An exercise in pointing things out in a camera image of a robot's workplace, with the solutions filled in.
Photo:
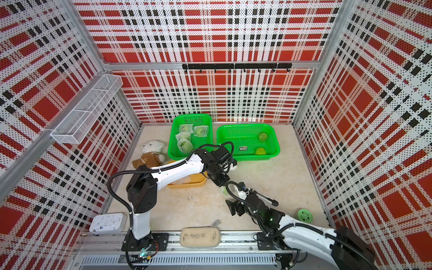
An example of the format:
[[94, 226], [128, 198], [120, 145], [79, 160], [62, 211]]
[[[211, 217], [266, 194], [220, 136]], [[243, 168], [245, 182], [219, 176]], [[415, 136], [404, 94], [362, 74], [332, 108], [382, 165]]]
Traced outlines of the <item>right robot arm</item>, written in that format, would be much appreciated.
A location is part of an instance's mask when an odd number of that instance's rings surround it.
[[322, 228], [299, 221], [270, 208], [265, 197], [244, 183], [228, 181], [225, 185], [234, 201], [227, 201], [231, 214], [248, 214], [261, 229], [264, 241], [279, 249], [295, 249], [321, 258], [340, 270], [375, 270], [375, 252], [350, 228]]

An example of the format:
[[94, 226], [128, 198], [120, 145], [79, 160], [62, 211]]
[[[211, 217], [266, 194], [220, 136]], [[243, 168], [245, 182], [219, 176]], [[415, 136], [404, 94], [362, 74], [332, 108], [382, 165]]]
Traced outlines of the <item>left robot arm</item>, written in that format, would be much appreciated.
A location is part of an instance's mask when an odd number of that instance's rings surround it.
[[[189, 155], [174, 163], [148, 168], [145, 165], [135, 170], [121, 171], [107, 180], [106, 186], [111, 197], [124, 205], [129, 214], [129, 229], [121, 250], [138, 252], [150, 247], [160, 248], [161, 243], [152, 236], [150, 229], [151, 210], [156, 206], [158, 191], [167, 185], [193, 174], [202, 174], [216, 186], [221, 187], [229, 180], [229, 171], [235, 170], [234, 144], [205, 144], [193, 149]], [[122, 199], [113, 188], [115, 178], [131, 174], [127, 185], [127, 198]]]

